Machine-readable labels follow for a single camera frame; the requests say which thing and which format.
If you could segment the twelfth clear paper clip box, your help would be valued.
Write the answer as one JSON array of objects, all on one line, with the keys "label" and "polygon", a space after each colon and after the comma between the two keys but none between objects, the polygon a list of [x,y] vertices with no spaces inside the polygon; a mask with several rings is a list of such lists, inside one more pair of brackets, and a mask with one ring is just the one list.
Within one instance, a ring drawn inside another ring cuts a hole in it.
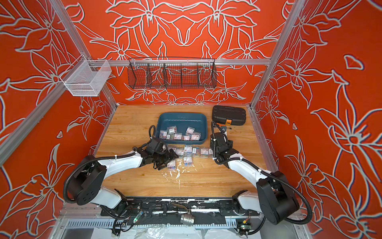
[{"label": "twelfth clear paper clip box", "polygon": [[176,169],[177,169],[176,161],[175,161],[175,160],[171,160],[171,161],[167,164],[167,169],[168,169],[168,170],[176,170]]}]

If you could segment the blue plastic storage tray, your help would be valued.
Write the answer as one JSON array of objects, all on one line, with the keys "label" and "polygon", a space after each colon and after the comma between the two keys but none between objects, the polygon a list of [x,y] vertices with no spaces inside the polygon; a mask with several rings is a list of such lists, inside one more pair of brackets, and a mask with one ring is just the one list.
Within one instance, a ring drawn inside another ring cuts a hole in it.
[{"label": "blue plastic storage tray", "polygon": [[155,137],[160,137],[160,131],[166,131],[168,127],[175,126],[177,133],[186,134],[189,127],[201,134],[199,140],[164,139],[167,144],[196,144],[201,145],[208,139],[207,117],[200,113],[169,112],[162,113],[157,122]]}]

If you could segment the eleventh clear paper clip box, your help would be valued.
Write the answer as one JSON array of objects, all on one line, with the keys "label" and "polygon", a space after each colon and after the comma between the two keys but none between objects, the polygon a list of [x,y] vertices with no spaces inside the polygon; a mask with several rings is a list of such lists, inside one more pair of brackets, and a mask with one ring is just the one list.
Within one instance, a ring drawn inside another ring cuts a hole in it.
[{"label": "eleventh clear paper clip box", "polygon": [[186,156],[183,158],[184,166],[191,166],[193,165],[193,158],[191,156]]}]

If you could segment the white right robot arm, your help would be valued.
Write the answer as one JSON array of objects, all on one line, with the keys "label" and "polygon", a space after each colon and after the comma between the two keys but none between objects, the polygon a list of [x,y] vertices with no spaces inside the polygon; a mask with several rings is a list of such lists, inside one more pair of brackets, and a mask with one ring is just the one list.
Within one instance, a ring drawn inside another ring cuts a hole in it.
[{"label": "white right robot arm", "polygon": [[280,171],[265,170],[233,148],[233,141],[214,121],[211,122],[210,148],[213,160],[224,165],[255,186],[257,192],[242,191],[233,197],[239,209],[262,213],[266,220],[277,225],[286,221],[295,225],[311,222],[313,210],[310,203],[291,186]]}]

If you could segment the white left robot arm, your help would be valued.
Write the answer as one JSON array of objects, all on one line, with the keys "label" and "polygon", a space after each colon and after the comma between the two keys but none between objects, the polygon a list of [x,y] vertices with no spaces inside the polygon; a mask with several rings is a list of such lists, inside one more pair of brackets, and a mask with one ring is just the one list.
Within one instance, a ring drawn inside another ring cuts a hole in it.
[{"label": "white left robot arm", "polygon": [[104,187],[103,181],[117,173],[153,165],[161,170],[179,156],[165,142],[154,137],[156,127],[149,128],[149,141],[124,155],[94,157],[86,156],[70,173],[63,186],[63,198],[69,204],[79,206],[95,204],[104,209],[116,209],[124,200],[118,190]]}]

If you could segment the black plastic tool case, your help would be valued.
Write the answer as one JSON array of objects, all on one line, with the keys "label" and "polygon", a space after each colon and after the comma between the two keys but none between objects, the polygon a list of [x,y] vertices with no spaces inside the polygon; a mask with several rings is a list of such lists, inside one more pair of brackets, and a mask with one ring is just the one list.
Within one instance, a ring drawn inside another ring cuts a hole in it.
[{"label": "black plastic tool case", "polygon": [[212,120],[219,124],[244,125],[246,111],[243,108],[216,105],[212,109]]}]

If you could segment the silver metal cylinder fitting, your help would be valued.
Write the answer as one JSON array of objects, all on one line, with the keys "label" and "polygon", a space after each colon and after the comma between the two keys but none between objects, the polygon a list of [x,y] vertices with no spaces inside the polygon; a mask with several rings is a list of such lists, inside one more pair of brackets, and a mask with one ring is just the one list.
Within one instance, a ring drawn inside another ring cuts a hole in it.
[{"label": "silver metal cylinder fitting", "polygon": [[182,214],[180,218],[180,222],[186,226],[193,226],[195,223],[195,217],[192,214]]}]

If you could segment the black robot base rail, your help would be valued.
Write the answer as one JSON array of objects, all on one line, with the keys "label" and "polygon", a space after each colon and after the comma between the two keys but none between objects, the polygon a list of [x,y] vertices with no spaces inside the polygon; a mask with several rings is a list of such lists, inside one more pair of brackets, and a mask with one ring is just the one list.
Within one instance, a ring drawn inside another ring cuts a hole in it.
[{"label": "black robot base rail", "polygon": [[190,214],[194,217],[194,226],[197,228],[228,227],[236,228],[238,223],[245,219],[255,222],[261,218],[255,211],[237,212],[231,198],[159,198],[159,197],[132,197],[127,199],[132,206],[128,225],[140,211],[143,215],[135,225],[181,225],[181,216]]}]

